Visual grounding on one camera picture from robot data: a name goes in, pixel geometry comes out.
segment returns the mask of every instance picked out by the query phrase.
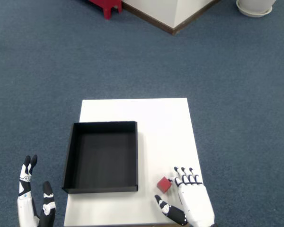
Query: pot base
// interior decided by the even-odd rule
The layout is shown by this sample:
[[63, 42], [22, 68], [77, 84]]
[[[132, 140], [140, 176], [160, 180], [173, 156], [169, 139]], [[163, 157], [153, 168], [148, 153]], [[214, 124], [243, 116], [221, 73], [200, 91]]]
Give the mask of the pot base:
[[255, 12], [250, 12], [250, 11], [247, 11], [243, 8], [241, 8], [240, 6], [240, 0], [237, 0], [237, 7], [239, 9], [239, 11], [244, 14], [245, 16], [248, 16], [248, 17], [263, 17], [269, 13], [271, 13], [271, 11], [273, 10], [273, 7], [271, 6], [270, 9], [268, 9], [266, 12], [264, 13], [255, 13]]

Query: white wall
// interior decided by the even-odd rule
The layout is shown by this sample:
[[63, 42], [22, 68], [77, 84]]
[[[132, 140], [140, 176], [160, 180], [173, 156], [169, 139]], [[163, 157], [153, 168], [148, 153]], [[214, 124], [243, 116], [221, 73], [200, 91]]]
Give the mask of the white wall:
[[123, 0], [123, 2], [170, 27], [174, 27], [178, 0]]
[[181, 24], [211, 1], [213, 0], [178, 0], [174, 27]]
[[213, 0], [122, 0], [158, 21], [175, 28]]

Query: blue carpet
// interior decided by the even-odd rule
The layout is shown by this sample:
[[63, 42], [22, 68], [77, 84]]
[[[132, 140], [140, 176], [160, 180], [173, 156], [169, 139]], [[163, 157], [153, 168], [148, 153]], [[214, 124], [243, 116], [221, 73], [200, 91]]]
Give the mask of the blue carpet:
[[222, 0], [177, 36], [84, 0], [0, 0], [0, 227], [27, 154], [37, 210], [48, 180], [63, 225], [82, 99], [162, 97], [188, 98], [219, 226], [284, 227], [284, 0], [263, 18]]

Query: white flower pot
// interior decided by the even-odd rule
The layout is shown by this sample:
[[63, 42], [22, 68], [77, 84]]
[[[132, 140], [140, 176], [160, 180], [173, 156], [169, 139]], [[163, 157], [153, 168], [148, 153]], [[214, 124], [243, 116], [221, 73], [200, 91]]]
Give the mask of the white flower pot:
[[239, 10], [247, 16], [264, 16], [271, 12], [276, 0], [237, 0]]

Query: red chair leg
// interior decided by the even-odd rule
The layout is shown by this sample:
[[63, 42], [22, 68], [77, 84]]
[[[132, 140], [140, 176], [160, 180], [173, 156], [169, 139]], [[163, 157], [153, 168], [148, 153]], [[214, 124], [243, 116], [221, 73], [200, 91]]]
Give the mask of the red chair leg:
[[122, 12], [122, 2], [120, 0], [120, 2], [118, 3], [118, 12], [121, 13]]
[[105, 19], [109, 20], [111, 15], [111, 8], [103, 8], [103, 13]]

